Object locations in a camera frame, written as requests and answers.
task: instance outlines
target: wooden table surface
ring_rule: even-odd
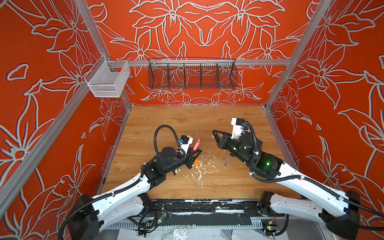
[[[228,151],[217,147],[212,130],[232,132],[231,118],[244,118],[251,122],[256,136],[263,141],[263,151],[281,159],[283,156],[272,134],[264,111],[260,106],[135,106],[129,115],[116,155],[105,181],[106,192],[128,181],[140,172],[140,166],[155,156],[153,135],[156,128],[168,124],[178,137],[190,135],[195,142],[201,138],[199,168],[181,168],[177,175],[167,179],[148,192],[158,198],[259,198],[263,191],[300,198],[300,195],[280,184],[264,184],[249,176],[249,169]],[[159,151],[164,147],[176,148],[176,140],[168,128],[157,135]],[[229,157],[227,166],[224,157]]]

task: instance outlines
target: wall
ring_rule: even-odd
[[[0,187],[100,57],[73,4],[36,0],[0,5]]]
[[[88,92],[0,220],[0,238],[57,239],[77,198],[96,194],[126,113],[122,100]]]
[[[75,3],[2,1],[0,186],[54,121],[100,57]],[[0,220],[1,239],[57,239],[81,194],[96,194],[127,113],[91,93]]]
[[[289,58],[318,1],[87,0],[114,60],[155,57]],[[147,68],[132,68],[136,105],[265,103],[283,66],[238,69],[231,90],[151,90]]]
[[[300,171],[384,212],[384,3],[334,1],[272,107]],[[382,219],[359,211],[360,224]],[[361,230],[358,239],[382,239]]]

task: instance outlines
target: wall-mounted basket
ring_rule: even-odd
[[[116,68],[108,65],[102,56],[99,61],[92,67],[89,74],[84,78],[89,89],[95,97],[100,98],[118,98],[124,89],[131,69],[128,62],[124,63],[120,72]]]
[[[235,59],[150,58],[151,89],[231,89],[237,86]]]

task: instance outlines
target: basket divider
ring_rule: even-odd
[[[187,79],[185,78],[185,63],[183,63],[183,73],[184,73],[184,86],[183,87],[187,87],[188,83],[187,83]]]
[[[203,69],[200,63],[200,87],[203,88]]]
[[[233,87],[233,85],[232,85],[232,72],[233,72],[233,66],[235,65],[235,62],[233,62],[232,63],[232,68],[231,68],[231,73],[229,74],[229,78],[228,78],[228,80],[231,82],[231,86]]]
[[[167,81],[168,81],[168,88],[170,88],[170,76],[169,76],[169,63],[167,63]]]
[[[216,85],[220,88],[220,72],[218,70],[218,64],[216,63]]]
[[[152,64],[149,61],[149,71],[151,72],[152,75],[152,81],[150,81],[149,87],[153,89],[153,85],[155,84],[155,76],[153,76],[153,71],[152,71]]]

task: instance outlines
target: black wire basket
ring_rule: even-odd
[[[151,89],[233,89],[237,86],[235,59],[150,58]]]

